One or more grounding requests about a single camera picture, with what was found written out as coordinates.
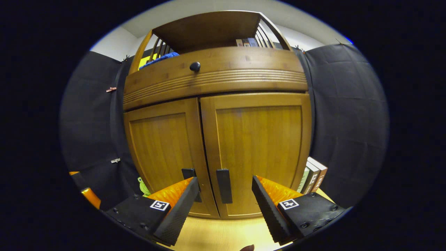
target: black fabric backdrop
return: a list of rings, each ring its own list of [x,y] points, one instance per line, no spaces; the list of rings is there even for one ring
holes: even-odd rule
[[[321,189],[350,207],[373,184],[389,138],[388,106],[378,76],[353,45],[296,51],[313,114],[310,156],[328,167]]]
[[[125,139],[122,99],[130,64],[88,52],[66,87],[60,112],[62,154],[69,171],[80,171],[108,210],[139,190]],[[114,92],[106,92],[117,87]],[[120,158],[118,163],[111,160]]]

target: wooden railing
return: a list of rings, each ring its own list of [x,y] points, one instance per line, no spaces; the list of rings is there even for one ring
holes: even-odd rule
[[[262,13],[258,13],[260,18],[258,21],[258,26],[256,29],[256,34],[253,36],[255,37],[255,40],[259,44],[259,47],[265,47],[265,48],[276,48],[274,42],[271,40],[271,38],[268,36],[268,34],[265,31],[265,28],[260,23],[260,20],[262,20],[266,26],[271,30],[271,32],[274,34],[274,36],[278,39],[282,49],[284,50],[290,50],[293,51],[292,47],[289,45],[289,43],[286,41],[283,34],[279,31],[279,29]],[[152,37],[152,30],[149,31],[147,36],[145,36],[144,40],[142,41],[140,47],[138,48],[138,51],[135,54],[135,57],[133,58],[132,65],[130,66],[130,71],[128,74],[132,74],[138,71],[139,63],[141,61],[142,55],[144,53],[145,47],[149,43],[150,38]],[[153,58],[153,55],[156,53],[156,58],[160,58],[163,55],[170,53],[172,49],[169,45],[167,45],[162,39],[157,38],[155,45],[153,46],[152,53],[150,55],[150,58],[148,62],[151,62],[155,60]]]

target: black handle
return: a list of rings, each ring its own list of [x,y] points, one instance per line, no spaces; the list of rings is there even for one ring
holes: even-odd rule
[[[217,181],[220,188],[220,196],[223,204],[232,203],[231,179],[229,178],[228,169],[217,170]]]
[[[183,173],[183,178],[184,179],[188,179],[190,177],[197,177],[197,174],[195,173],[195,168],[182,168],[181,172]],[[198,184],[198,194],[197,197],[195,198],[196,202],[202,202],[201,197],[200,197],[200,184]]]
[[[189,66],[189,69],[190,69],[191,71],[194,71],[194,72],[198,72],[198,71],[200,71],[200,63],[199,63],[199,62],[193,62],[193,63]]]

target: book spine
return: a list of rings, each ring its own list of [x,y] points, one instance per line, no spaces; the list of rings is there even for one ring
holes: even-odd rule
[[[243,42],[241,39],[236,39],[235,42],[237,43],[238,47],[244,47]]]
[[[302,176],[301,182],[299,184],[299,187],[297,188],[297,192],[301,192],[302,188],[304,188],[304,184],[305,184],[305,181],[306,181],[306,179],[308,177],[308,173],[309,172],[310,172],[310,170],[306,167],[305,171],[304,171],[304,175]]]
[[[245,47],[251,47],[251,46],[249,45],[249,41],[248,41],[247,38],[242,39],[242,42],[243,42],[243,46],[245,46]]]
[[[249,45],[251,47],[259,47],[259,45],[257,44],[257,42],[254,38],[248,38],[248,41],[249,41]]]
[[[311,190],[311,192],[316,192],[318,190],[319,186],[321,185],[322,181],[324,180],[327,170],[328,170],[327,168],[325,168],[324,170],[321,170],[321,172],[319,173],[318,181],[314,185],[314,188],[313,188],[313,190]]]
[[[308,173],[308,178],[306,181],[306,184],[304,185],[303,191],[301,194],[308,194],[310,193],[310,191],[313,189],[314,184],[316,183],[316,179],[319,176],[319,173],[321,172],[321,170],[317,170],[317,171],[312,171],[310,170],[310,172]]]

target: book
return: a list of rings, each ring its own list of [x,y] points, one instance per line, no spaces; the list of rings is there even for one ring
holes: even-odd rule
[[[248,38],[248,42],[251,47],[259,47],[255,38]]]
[[[242,39],[242,42],[243,42],[243,46],[251,47],[251,45],[249,44],[249,40],[247,38]]]
[[[241,47],[244,47],[243,42],[242,42],[241,39],[236,39],[235,42],[237,43],[237,46],[238,46],[238,47],[240,47],[240,46],[241,46]]]
[[[316,183],[316,179],[319,176],[319,173],[321,170],[319,170],[317,167],[315,167],[312,163],[307,161],[306,167],[310,170],[308,172],[308,178],[305,181],[304,187],[302,188],[301,194],[308,194],[313,190],[314,184]]]
[[[297,192],[301,192],[302,188],[304,187],[306,178],[308,177],[308,173],[310,172],[310,170],[308,169],[308,167],[305,167],[304,170],[304,175],[302,176],[301,182],[299,184],[299,187],[297,188]]]
[[[319,186],[321,185],[322,181],[324,180],[325,174],[327,173],[327,167],[316,161],[315,159],[308,157],[308,161],[313,164],[315,167],[317,167],[321,172],[319,173],[318,180],[316,181],[316,184],[313,187],[313,190],[311,192],[317,191]]]

